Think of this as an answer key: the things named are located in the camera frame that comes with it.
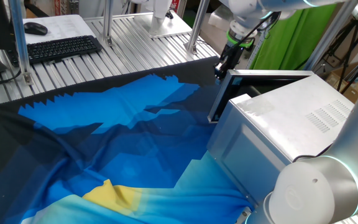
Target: white wall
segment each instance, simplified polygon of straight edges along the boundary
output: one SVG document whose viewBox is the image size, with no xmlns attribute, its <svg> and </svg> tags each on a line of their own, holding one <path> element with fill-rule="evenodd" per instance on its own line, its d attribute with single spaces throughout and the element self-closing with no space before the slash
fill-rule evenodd
<svg viewBox="0 0 358 224">
<path fill-rule="evenodd" d="M 112 3 L 112 14 L 121 15 L 122 5 L 126 0 L 114 0 Z M 98 17 L 103 15 L 105 0 L 80 0 L 80 16 L 82 18 Z"/>
</svg>

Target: keyboard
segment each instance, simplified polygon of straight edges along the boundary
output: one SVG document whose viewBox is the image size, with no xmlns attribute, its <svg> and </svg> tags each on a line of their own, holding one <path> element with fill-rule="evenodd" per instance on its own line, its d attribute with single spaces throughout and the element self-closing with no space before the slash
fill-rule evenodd
<svg viewBox="0 0 358 224">
<path fill-rule="evenodd" d="M 27 44 L 30 63 L 61 61 L 63 58 L 100 51 L 102 46 L 93 36 L 72 37 L 37 44 Z M 15 67 L 19 66 L 17 52 L 6 51 Z"/>
</svg>

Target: computer mouse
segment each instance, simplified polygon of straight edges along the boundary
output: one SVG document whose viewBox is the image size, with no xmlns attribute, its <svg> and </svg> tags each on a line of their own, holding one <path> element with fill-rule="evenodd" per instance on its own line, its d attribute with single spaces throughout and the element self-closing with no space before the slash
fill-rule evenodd
<svg viewBox="0 0 358 224">
<path fill-rule="evenodd" d="M 26 22 L 24 24 L 24 32 L 26 34 L 47 35 L 48 29 L 36 22 Z"/>
</svg>

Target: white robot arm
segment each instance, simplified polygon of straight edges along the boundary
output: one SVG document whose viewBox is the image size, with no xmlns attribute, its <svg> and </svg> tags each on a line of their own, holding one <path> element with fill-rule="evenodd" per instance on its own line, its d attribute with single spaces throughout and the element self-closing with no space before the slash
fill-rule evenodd
<svg viewBox="0 0 358 224">
<path fill-rule="evenodd" d="M 265 17 L 337 0 L 221 0 L 234 14 L 229 32 L 242 40 Z M 221 57 L 224 66 L 227 58 Z M 358 102 L 336 142 L 322 155 L 288 165 L 246 224 L 327 224 L 358 214 Z"/>
<path fill-rule="evenodd" d="M 136 4 L 144 4 L 147 10 L 153 11 L 151 30 L 158 30 L 164 22 L 172 0 L 131 0 Z"/>
<path fill-rule="evenodd" d="M 345 0 L 220 0 L 234 14 L 227 32 L 227 44 L 221 55 L 221 63 L 215 69 L 215 75 L 222 80 L 229 69 L 234 69 L 244 49 L 252 46 L 257 35 L 255 27 L 261 21 L 271 24 L 272 20 L 286 19 L 298 9 L 324 6 Z"/>
</svg>

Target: white desk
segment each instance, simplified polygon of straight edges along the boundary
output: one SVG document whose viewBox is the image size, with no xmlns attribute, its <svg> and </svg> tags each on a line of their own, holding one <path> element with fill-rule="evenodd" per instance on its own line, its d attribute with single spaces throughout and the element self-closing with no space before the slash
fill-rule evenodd
<svg viewBox="0 0 358 224">
<path fill-rule="evenodd" d="M 12 82 L 0 85 L 0 103 L 113 75 L 123 75 L 219 56 L 204 42 L 199 42 L 197 46 L 198 55 L 186 52 L 183 44 L 188 41 L 189 34 L 152 40 L 134 22 L 136 15 L 113 17 L 113 47 L 104 46 L 98 53 L 86 54 L 50 65 L 47 63 L 33 64 L 34 85 L 26 85 L 22 76 Z M 102 17 L 90 18 L 85 21 L 96 35 L 103 32 Z M 11 78 L 17 73 L 18 68 L 11 67 L 2 50 L 0 50 L 0 60 L 10 68 L 6 72 L 0 73 L 0 80 L 1 78 Z"/>
</svg>

